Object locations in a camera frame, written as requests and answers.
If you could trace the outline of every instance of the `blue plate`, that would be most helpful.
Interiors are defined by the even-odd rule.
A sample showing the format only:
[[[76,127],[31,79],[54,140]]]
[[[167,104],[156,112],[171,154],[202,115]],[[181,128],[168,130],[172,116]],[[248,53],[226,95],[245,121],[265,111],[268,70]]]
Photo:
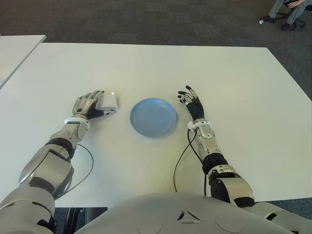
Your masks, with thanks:
[[[176,125],[176,112],[166,101],[148,98],[137,103],[130,113],[132,127],[146,137],[162,137]]]

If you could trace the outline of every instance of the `small white box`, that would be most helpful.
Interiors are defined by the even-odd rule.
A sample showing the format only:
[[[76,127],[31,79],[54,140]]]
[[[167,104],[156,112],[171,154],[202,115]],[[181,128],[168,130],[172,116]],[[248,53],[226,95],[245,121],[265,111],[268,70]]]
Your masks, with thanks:
[[[97,109],[104,111],[118,109],[116,95],[113,92],[110,94],[103,94],[97,102]]]

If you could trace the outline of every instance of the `humanoid robot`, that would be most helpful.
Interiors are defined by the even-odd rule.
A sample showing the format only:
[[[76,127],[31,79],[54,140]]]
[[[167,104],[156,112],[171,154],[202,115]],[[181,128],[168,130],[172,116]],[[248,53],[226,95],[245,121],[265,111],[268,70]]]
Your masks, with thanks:
[[[77,234],[311,234],[311,220],[270,203],[255,203],[249,184],[228,164],[215,142],[210,122],[195,91],[186,86],[178,98],[193,121],[188,124],[198,147],[211,196],[156,193],[112,207]],[[19,186],[0,204],[0,234],[52,234],[55,200],[64,195],[73,176],[76,145],[101,111],[104,91],[79,97],[73,117],[53,134],[22,170]]]

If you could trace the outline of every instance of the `person's leg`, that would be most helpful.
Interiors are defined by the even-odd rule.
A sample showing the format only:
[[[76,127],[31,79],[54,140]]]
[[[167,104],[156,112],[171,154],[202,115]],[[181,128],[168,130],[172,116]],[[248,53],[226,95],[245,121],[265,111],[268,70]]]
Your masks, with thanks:
[[[292,24],[298,18],[299,16],[302,15],[304,10],[306,9],[307,6],[312,5],[312,0],[306,0],[302,2],[300,5],[296,6],[294,10],[291,12],[291,14],[287,18],[287,23]]]
[[[285,3],[288,2],[289,0],[276,0],[274,6],[272,7],[269,16],[273,19],[276,18],[278,10],[281,8],[281,6]]]

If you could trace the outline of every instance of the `metal bracket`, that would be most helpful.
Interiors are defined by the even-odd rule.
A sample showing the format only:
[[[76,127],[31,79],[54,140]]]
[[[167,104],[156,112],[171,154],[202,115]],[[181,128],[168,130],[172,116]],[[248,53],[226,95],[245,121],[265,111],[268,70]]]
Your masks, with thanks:
[[[197,123],[193,123],[192,121],[188,122],[187,126],[191,131],[196,130],[197,128],[199,128],[200,126],[205,126],[205,125],[209,125],[210,128],[212,128],[212,124],[209,121],[201,121],[201,122],[197,122]]]

